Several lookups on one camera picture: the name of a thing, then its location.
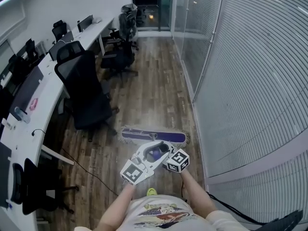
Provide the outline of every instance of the wooden floor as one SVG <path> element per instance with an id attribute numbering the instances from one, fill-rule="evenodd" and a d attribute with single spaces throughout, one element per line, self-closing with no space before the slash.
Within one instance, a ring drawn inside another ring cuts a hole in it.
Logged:
<path id="1" fill-rule="evenodd" d="M 192 105 L 173 40 L 140 38 L 138 44 L 140 50 L 136 53 L 132 69 L 138 70 L 139 76 L 125 75 L 123 88 L 120 87 L 119 78 L 110 81 L 112 106 L 118 106 L 120 109 L 110 123 L 116 130 L 120 130 L 124 125 L 144 125 L 188 132 L 191 141 L 184 150 L 191 158 L 189 171 L 203 185 L 201 154 Z M 102 79 L 103 70 L 100 69 L 100 63 L 101 57 L 98 57 L 97 73 L 99 79 Z M 71 117 L 63 131 L 63 140 L 55 141 L 55 144 L 62 144 L 62 148 L 86 170 L 101 178 L 113 191 L 120 193 L 124 182 L 120 177 L 120 170 L 137 146 L 119 142 L 105 126 L 96 131 L 93 142 L 88 142 L 87 133 L 75 130 Z M 69 158 L 63 150 L 60 153 Z M 66 186 L 80 187 L 79 192 L 68 192 L 65 195 L 66 204 L 75 214 L 57 209 L 50 213 L 40 211 L 37 217 L 43 216 L 50 221 L 50 230 L 71 231 L 76 226 L 94 229 L 116 196 L 77 164 L 69 166 L 59 163 L 58 167 L 63 171 Z M 178 174 L 160 168 L 154 176 L 138 185 L 134 198 L 145 196 L 149 187 L 156 188 L 159 194 L 180 197 L 181 184 Z"/>

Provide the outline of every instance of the pink object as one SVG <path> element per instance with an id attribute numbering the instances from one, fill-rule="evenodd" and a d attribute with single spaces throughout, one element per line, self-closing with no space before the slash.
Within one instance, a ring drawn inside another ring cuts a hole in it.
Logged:
<path id="1" fill-rule="evenodd" d="M 33 99 L 30 104 L 30 110 L 35 110 L 35 107 L 37 106 L 37 104 L 38 104 L 38 99 L 37 98 Z"/>

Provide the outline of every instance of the yellow shoe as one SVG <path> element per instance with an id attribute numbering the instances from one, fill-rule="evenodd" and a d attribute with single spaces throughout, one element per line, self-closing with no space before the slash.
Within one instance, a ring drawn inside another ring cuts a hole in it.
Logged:
<path id="1" fill-rule="evenodd" d="M 154 188 L 149 188 L 147 193 L 146 193 L 147 196 L 152 196 L 152 195 L 157 195 L 157 191 L 154 189 Z"/>

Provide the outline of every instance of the mop head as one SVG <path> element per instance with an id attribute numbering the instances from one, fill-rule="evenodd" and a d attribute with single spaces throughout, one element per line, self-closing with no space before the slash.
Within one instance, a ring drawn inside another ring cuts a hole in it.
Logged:
<path id="1" fill-rule="evenodd" d="M 190 136 L 188 132 L 172 128 L 124 126 L 118 133 L 118 140 L 136 145 L 152 140 L 163 140 L 172 143 L 175 147 L 184 148 L 190 142 Z"/>

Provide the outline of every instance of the person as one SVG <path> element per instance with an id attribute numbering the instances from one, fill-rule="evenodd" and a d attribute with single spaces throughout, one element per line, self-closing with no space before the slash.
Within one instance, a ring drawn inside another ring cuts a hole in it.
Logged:
<path id="1" fill-rule="evenodd" d="M 131 231 L 137 228 L 147 231 L 248 231 L 231 214 L 220 211 L 188 170 L 181 174 L 192 208 L 183 200 L 156 195 L 131 201 L 136 186 L 127 184 L 121 194 L 103 214 L 94 231 Z M 75 231 L 89 231 L 76 227 Z"/>

